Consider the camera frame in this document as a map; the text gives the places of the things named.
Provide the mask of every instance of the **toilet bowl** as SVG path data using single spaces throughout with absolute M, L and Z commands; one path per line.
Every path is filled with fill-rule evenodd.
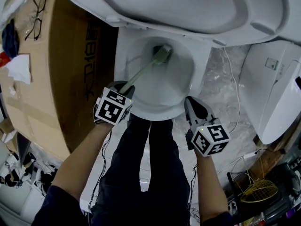
M 151 121 L 184 111 L 198 96 L 211 47 L 260 43 L 277 37 L 289 18 L 288 0 L 71 0 L 119 27 L 115 80 L 129 80 L 169 44 L 168 63 L 153 66 L 134 84 L 131 112 Z

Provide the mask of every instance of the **person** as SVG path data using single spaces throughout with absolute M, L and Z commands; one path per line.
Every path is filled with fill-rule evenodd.
M 0 177 L 0 183 L 5 184 L 9 187 L 15 187 L 20 184 L 20 178 L 16 173 L 15 169 L 11 170 L 8 168 L 8 174 L 5 177 Z
M 111 166 L 101 178 L 92 207 L 93 226 L 189 225 L 190 186 L 172 136 L 173 122 L 147 121 L 130 114 L 128 127 L 113 154 Z M 89 174 L 112 129 L 95 125 L 76 150 L 63 162 L 37 213 L 33 226 L 88 225 L 79 206 Z M 150 141 L 151 180 L 141 192 L 140 163 L 146 140 Z M 198 201 L 202 225 L 231 225 L 228 203 L 211 157 L 198 151 Z

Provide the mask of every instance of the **cardboard box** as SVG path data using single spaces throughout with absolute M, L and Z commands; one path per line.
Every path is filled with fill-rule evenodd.
M 6 68 L 0 83 L 14 128 L 64 160 L 93 128 L 95 101 L 113 81 L 118 29 L 69 0 L 46 0 L 40 36 L 25 41 L 36 11 L 28 0 L 15 16 L 19 53 L 30 54 L 31 84 L 13 81 Z

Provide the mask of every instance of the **toilet lid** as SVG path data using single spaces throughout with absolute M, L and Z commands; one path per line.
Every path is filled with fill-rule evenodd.
M 190 32 L 218 34 L 243 26 L 247 0 L 104 0 L 133 20 L 168 25 Z

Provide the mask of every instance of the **sleeve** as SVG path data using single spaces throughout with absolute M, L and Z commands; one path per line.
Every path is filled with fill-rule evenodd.
M 88 225 L 79 202 L 57 186 L 51 186 L 32 226 Z
M 221 215 L 211 218 L 209 220 L 206 220 L 204 223 L 202 223 L 202 226 L 233 226 L 232 223 L 232 216 L 228 213 L 222 213 Z

